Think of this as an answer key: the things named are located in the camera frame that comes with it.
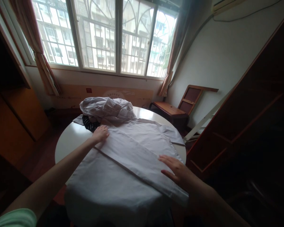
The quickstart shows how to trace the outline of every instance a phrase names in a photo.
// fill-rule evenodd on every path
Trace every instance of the air conditioner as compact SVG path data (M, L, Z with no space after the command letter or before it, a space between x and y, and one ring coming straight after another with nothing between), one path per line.
M218 15L236 5L241 4L245 0L212 0L211 11L214 15Z

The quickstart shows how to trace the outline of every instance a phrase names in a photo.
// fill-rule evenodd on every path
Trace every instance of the finger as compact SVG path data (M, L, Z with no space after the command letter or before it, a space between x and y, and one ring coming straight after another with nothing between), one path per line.
M165 165L167 165L172 171L174 171L174 165L168 161L167 159L160 157L158 158L159 161L163 162Z
M169 179L171 179L173 182L176 183L177 177L173 175L171 172L167 170L161 170L161 173L163 173L165 176L167 176Z
M167 159L168 161L170 161L171 163L174 163L174 162L178 162L179 160L174 158L174 157L171 157L171 156L168 156L168 155L162 155L163 158Z

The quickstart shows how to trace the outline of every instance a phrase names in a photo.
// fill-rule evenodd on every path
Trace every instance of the window sill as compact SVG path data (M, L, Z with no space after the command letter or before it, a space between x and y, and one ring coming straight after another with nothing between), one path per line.
M68 66L68 65L59 65L59 64L52 64L49 63L51 69L54 70L66 70L66 71L73 71L73 72L80 72L80 73L90 73L90 74L98 74L98 75L108 75L108 76L117 76L117 77L127 77L127 78L135 78L135 79L145 79L145 80L156 80L156 81L163 81L163 77L151 77L151 76L139 76L135 74L117 74L115 72L108 72L102 70L93 70L93 69L79 69L78 66ZM26 67L37 67L36 65L25 65Z

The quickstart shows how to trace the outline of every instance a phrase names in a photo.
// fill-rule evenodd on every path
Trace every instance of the black striped cloth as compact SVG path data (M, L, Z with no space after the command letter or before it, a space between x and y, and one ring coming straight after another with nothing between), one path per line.
M94 132L97 127L100 126L100 123L98 121L91 123L88 116L83 115L82 121L85 126L85 128L91 132Z

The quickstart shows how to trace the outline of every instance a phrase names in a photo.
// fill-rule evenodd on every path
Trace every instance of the wooden chair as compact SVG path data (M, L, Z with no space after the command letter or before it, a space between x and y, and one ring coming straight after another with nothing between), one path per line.
M151 109L152 105L156 106L168 116L170 123L172 123L178 130L184 129L188 124L190 113L204 90L212 92L218 91L218 89L215 88L188 85L178 108L167 102L152 102L149 105L149 109Z

